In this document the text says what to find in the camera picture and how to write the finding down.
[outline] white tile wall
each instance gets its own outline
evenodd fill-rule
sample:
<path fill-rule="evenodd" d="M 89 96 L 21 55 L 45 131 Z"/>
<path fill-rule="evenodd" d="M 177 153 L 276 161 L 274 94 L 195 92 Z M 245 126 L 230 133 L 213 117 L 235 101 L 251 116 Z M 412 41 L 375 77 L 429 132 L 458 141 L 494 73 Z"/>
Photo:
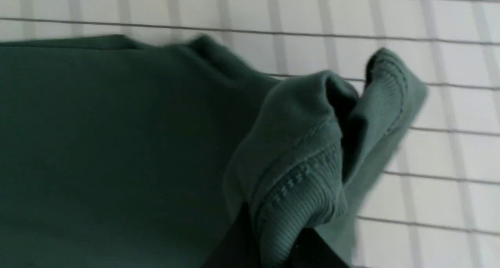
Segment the white tile wall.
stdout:
<path fill-rule="evenodd" d="M 472 3 L 433 0 L 437 37 L 446 40 L 479 41 Z"/>
<path fill-rule="evenodd" d="M 80 0 L 86 22 L 119 23 L 118 0 Z"/>
<path fill-rule="evenodd" d="M 37 19 L 70 20 L 68 0 L 32 0 L 33 16 Z"/>
<path fill-rule="evenodd" d="M 255 68 L 266 73 L 278 73 L 272 35 L 236 33 L 232 35 L 232 42 L 235 52 Z"/>
<path fill-rule="evenodd" d="M 411 267 L 408 226 L 360 220 L 359 232 L 365 265 L 374 268 Z"/>
<path fill-rule="evenodd" d="M 474 134 L 458 136 L 466 176 L 474 180 L 500 182 L 500 138 Z"/>
<path fill-rule="evenodd" d="M 313 34 L 323 32 L 318 0 L 278 0 L 278 4 L 284 32 Z"/>
<path fill-rule="evenodd" d="M 135 24 L 171 25 L 167 0 L 129 0 L 130 19 Z"/>
<path fill-rule="evenodd" d="M 374 36 L 369 0 L 328 0 L 334 33 Z"/>
<path fill-rule="evenodd" d="M 404 142 L 409 158 L 409 172 L 437 177 L 456 177 L 450 139 L 450 135 L 444 132 L 409 131 Z"/>
<path fill-rule="evenodd" d="M 479 248 L 482 265 L 484 268 L 497 268 L 500 266 L 500 236 L 487 236 L 480 234 Z"/>
<path fill-rule="evenodd" d="M 500 42 L 500 4 L 498 3 L 483 3 L 482 8 L 486 15 L 486 22 L 488 24 L 489 36 L 494 42 Z"/>
<path fill-rule="evenodd" d="M 448 83 L 490 86 L 480 45 L 441 43 L 440 47 Z"/>
<path fill-rule="evenodd" d="M 334 38 L 339 74 L 346 78 L 364 78 L 368 58 L 377 49 L 371 39 Z"/>
<path fill-rule="evenodd" d="M 456 129 L 500 132 L 492 91 L 466 88 L 450 88 L 450 91 L 457 115 Z"/>
<path fill-rule="evenodd" d="M 446 114 L 443 106 L 443 90 L 440 87 L 430 87 L 427 92 L 427 101 L 418 114 L 414 126 L 429 129 L 446 129 Z"/>
<path fill-rule="evenodd" d="M 359 213 L 355 263 L 497 268 L 500 91 L 492 88 L 500 88 L 499 7 L 498 0 L 0 0 L 0 40 L 124 32 L 163 45 L 205 33 L 266 73 L 335 65 L 360 94 L 366 62 L 384 44 L 430 90 L 386 167 L 390 174 Z"/>
<path fill-rule="evenodd" d="M 20 0 L 0 0 L 2 17 L 21 17 Z"/>
<path fill-rule="evenodd" d="M 500 191 L 497 186 L 473 183 L 470 192 L 476 228 L 500 232 Z"/>
<path fill-rule="evenodd" d="M 310 74 L 328 68 L 323 38 L 286 36 L 284 40 L 285 59 L 290 74 Z"/>
<path fill-rule="evenodd" d="M 229 0 L 232 29 L 270 31 L 268 0 Z"/>
<path fill-rule="evenodd" d="M 179 0 L 180 23 L 186 27 L 220 28 L 218 0 Z"/>
<path fill-rule="evenodd" d="M 417 222 L 465 227 L 457 182 L 412 178 L 411 188 L 414 195 Z"/>
<path fill-rule="evenodd" d="M 472 268 L 470 246 L 464 232 L 419 228 L 423 268 Z"/>
<path fill-rule="evenodd" d="M 379 0 L 386 35 L 425 38 L 425 21 L 419 0 Z"/>
<path fill-rule="evenodd" d="M 369 218 L 407 221 L 401 177 L 382 175 L 366 197 L 360 215 Z"/>

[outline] clothing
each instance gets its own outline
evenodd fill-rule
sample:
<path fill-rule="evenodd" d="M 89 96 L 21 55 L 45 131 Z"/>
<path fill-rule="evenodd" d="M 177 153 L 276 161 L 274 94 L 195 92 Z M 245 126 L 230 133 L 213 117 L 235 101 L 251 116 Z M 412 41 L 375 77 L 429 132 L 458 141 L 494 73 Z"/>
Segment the clothing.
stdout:
<path fill-rule="evenodd" d="M 332 72 L 278 81 L 207 36 L 0 56 L 0 266 L 198 268 L 244 203 L 263 266 L 303 227 L 349 262 L 362 198 L 425 99 L 386 49 L 362 97 Z"/>

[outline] green fabric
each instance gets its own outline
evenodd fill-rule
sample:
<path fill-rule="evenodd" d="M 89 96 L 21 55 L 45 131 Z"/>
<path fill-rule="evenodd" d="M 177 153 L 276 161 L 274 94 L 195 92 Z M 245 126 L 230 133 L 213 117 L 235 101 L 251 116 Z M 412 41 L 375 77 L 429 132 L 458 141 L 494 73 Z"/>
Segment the green fabric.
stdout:
<path fill-rule="evenodd" d="M 425 98 L 385 49 L 362 97 L 332 72 L 270 78 L 208 37 L 0 58 L 0 266 L 197 268 L 243 202 L 264 266 L 303 227 L 350 262 L 359 204 Z"/>

